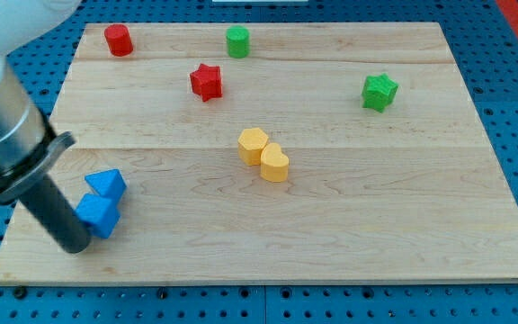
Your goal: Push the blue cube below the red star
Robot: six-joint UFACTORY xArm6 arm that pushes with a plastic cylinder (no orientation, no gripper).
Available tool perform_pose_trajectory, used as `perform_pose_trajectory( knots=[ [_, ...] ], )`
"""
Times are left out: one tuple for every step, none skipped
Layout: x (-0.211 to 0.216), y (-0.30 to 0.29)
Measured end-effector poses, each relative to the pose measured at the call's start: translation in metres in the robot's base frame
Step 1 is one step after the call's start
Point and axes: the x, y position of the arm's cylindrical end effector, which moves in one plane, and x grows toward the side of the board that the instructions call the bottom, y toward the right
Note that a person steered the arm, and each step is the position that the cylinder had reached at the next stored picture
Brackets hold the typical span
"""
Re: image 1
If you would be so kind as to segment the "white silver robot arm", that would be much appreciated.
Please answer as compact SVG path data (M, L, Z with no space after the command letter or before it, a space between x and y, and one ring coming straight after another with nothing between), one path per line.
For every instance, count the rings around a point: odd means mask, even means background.
M69 18L79 0L0 0L0 203L33 188L75 140L57 134L7 63L7 55Z

